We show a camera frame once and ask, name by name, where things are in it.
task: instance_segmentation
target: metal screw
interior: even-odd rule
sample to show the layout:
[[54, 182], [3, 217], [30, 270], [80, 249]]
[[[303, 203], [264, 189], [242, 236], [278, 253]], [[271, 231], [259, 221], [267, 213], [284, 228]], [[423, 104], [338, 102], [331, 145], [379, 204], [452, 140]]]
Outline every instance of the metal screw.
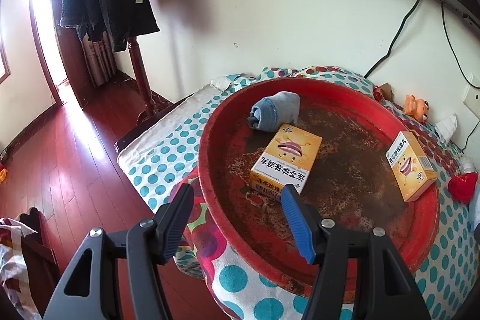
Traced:
[[144, 219], [142, 221], [140, 221], [140, 226], [142, 228], [148, 228], [148, 227], [151, 227], [153, 225], [153, 220], [152, 219]]
[[333, 228], [335, 226], [335, 221], [332, 219], [323, 219], [322, 220], [322, 227], [323, 228]]
[[102, 228], [92, 228], [90, 230], [90, 236], [92, 236], [93, 238], [99, 237], [102, 233]]
[[385, 229], [380, 228], [379, 226], [376, 226], [376, 227], [373, 229], [373, 234], [374, 234], [375, 236], [378, 236], [379, 238], [381, 238], [382, 236], [385, 236]]

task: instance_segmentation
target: wooden coat rack pole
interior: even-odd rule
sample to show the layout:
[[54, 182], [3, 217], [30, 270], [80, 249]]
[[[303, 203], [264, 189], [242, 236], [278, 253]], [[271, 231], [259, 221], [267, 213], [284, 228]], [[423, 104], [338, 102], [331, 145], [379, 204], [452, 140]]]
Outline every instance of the wooden coat rack pole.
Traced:
[[138, 45], [136, 37], [130, 37], [128, 39], [128, 52], [130, 53], [131, 65], [133, 66], [135, 78], [137, 79], [138, 91], [140, 91], [140, 96], [145, 102], [145, 110], [138, 115], [137, 119], [137, 124], [140, 124], [146, 119], [153, 117], [158, 110], [155, 107], [155, 102], [152, 98], [152, 90], [148, 83], [142, 53], [140, 52], [140, 45]]

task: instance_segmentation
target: window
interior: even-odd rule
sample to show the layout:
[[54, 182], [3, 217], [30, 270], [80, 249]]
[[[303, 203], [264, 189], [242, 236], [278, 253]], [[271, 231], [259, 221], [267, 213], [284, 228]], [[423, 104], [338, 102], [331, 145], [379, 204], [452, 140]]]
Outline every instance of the window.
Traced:
[[0, 24], [0, 83], [2, 83], [8, 75], [10, 75], [10, 69], [7, 64], [7, 57], [5, 55], [5, 46], [2, 39], [2, 26]]

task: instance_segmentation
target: wall outlet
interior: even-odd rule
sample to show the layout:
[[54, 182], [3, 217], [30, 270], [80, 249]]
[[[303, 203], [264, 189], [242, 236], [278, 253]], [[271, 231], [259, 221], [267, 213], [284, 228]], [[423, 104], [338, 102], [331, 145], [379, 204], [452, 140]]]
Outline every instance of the wall outlet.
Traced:
[[[480, 86], [480, 80], [478, 80], [478, 78], [473, 74], [470, 74], [469, 81], [475, 86]], [[467, 108], [469, 108], [472, 111], [474, 115], [480, 118], [480, 90], [479, 89], [473, 88], [472, 86], [467, 85], [463, 93], [462, 102]]]

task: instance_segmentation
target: black power cable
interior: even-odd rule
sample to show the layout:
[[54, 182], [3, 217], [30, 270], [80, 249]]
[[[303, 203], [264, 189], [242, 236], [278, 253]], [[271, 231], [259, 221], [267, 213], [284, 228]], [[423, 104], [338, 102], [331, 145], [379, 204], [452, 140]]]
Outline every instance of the black power cable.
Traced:
[[390, 53], [392, 52], [392, 48], [393, 48], [393, 45], [395, 44], [395, 41], [397, 41], [397, 38], [399, 37], [400, 33], [402, 32], [402, 29], [405, 25], [405, 22], [409, 19], [409, 16], [411, 16], [411, 14], [414, 12], [414, 10], [417, 8], [418, 4], [419, 4], [420, 0], [417, 0], [417, 2], [415, 2], [415, 4], [413, 5], [413, 7], [410, 9], [410, 11], [405, 14], [405, 16], [403, 17], [403, 20], [402, 20], [402, 23], [400, 24], [400, 28], [398, 29], [397, 31], [397, 34], [395, 34], [395, 37], [393, 38], [392, 40], [392, 43], [390, 44], [390, 47], [388, 48], [388, 52], [387, 54], [382, 57], [379, 61], [377, 61], [368, 71], [367, 73], [365, 74], [364, 77], [368, 77], [385, 59], [387, 59], [389, 56], [390, 56]]
[[475, 125], [474, 129], [470, 132], [470, 134], [467, 136], [466, 140], [465, 140], [465, 146], [462, 148], [462, 152], [465, 151], [466, 147], [467, 147], [467, 144], [469, 143], [469, 138], [471, 135], [473, 135], [473, 132], [475, 132], [475, 129], [477, 129], [477, 126], [480, 124], [480, 121], [477, 122], [477, 124]]
[[463, 70], [462, 70], [462, 67], [460, 66], [460, 62], [458, 61], [458, 57], [457, 55], [455, 54], [455, 51], [453, 50], [453, 47], [452, 47], [452, 44], [450, 43], [450, 39], [448, 37], [448, 33], [447, 33], [447, 27], [445, 26], [445, 12], [443, 10], [443, 2], [441, 3], [441, 9], [442, 9], [442, 22], [443, 22], [443, 30], [445, 31], [445, 37], [447, 38], [447, 41], [448, 41], [448, 45], [450, 46], [450, 49], [452, 50], [452, 53], [453, 53], [453, 56], [455, 57], [455, 60], [457, 61], [457, 65], [458, 67], [460, 68], [460, 72], [462, 73], [462, 76], [463, 78], [465, 79], [465, 81], [473, 88], [476, 88], [477, 90], [480, 90], [480, 86], [475, 86], [472, 82], [470, 82], [467, 77], [465, 76]]

